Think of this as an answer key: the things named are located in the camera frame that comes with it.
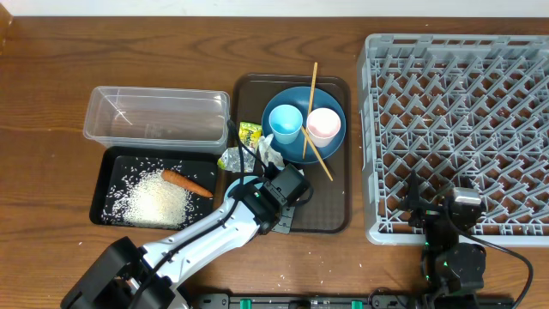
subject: orange carrot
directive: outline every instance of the orange carrot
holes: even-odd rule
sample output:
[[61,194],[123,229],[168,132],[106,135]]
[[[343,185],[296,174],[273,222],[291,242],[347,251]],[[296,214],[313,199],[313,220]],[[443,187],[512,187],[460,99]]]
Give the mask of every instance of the orange carrot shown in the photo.
[[185,176],[179,175],[174,171],[164,170],[162,171],[162,179],[169,182],[170,184],[178,185],[183,189],[186,189],[191,192],[203,197],[213,197],[212,192],[202,188],[200,185],[197,185],[193,181],[187,179]]

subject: chopstick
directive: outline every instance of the chopstick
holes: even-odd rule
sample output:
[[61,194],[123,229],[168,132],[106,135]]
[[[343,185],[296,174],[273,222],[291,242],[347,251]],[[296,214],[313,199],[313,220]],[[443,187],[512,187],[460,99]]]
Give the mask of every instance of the chopstick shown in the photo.
[[329,180],[330,180],[330,181],[334,181],[334,179],[332,178],[332,174],[329,173],[328,168],[327,168],[326,165],[324,164],[323,158],[322,158],[322,157],[320,156],[320,154],[318,153],[318,150],[317,150],[317,148],[315,147],[315,144],[312,143],[312,140],[311,140],[311,138],[309,137],[309,134],[307,134],[307,131],[305,130],[305,128],[304,128],[303,126],[301,126],[301,131],[303,132],[303,135],[305,136],[305,141],[306,141],[306,142],[309,142],[312,151],[314,151],[315,155],[317,156],[318,161],[320,162],[320,164],[322,164],[322,166],[323,166],[323,168],[324,168],[324,171],[326,172],[326,174],[328,174]]
[[[309,114],[312,110],[312,101],[315,98],[315,84],[317,83],[317,67],[318,63],[315,63],[315,67],[312,70],[312,83],[311,83],[311,95],[309,95],[309,110],[307,112],[307,117],[309,117]],[[307,152],[307,140],[305,139],[303,141],[303,159],[305,158],[305,153]]]

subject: yellow packet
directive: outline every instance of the yellow packet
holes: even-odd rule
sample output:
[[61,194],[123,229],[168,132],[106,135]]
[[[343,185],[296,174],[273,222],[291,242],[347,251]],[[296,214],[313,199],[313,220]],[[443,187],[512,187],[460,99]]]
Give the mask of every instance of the yellow packet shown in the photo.
[[247,122],[240,122],[240,128],[238,129],[238,137],[245,146],[257,148],[257,142],[262,134],[262,127],[259,124],[251,124]]

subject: blue cup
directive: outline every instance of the blue cup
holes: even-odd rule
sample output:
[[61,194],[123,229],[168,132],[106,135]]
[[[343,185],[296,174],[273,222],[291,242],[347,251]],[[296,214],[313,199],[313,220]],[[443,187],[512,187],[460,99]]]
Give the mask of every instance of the blue cup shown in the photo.
[[268,124],[273,130],[276,141],[287,145],[298,138],[303,124],[303,115],[295,106],[277,106],[268,116]]

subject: wooden table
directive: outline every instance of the wooden table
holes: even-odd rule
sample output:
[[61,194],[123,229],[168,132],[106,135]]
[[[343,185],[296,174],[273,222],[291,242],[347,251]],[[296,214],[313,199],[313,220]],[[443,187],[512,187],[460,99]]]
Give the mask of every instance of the wooden table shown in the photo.
[[[0,57],[0,307],[58,307],[103,250],[171,232],[88,219],[105,149],[82,136],[99,85],[232,93],[249,72],[339,76],[356,102],[356,58],[371,33],[549,34],[547,19],[15,18]],[[419,291],[420,248],[365,238],[359,145],[351,115],[353,219],[337,235],[270,233],[188,280],[235,294],[367,295]],[[535,267],[524,308],[549,306],[549,250],[517,249]],[[483,294],[516,297],[527,269],[488,250]]]

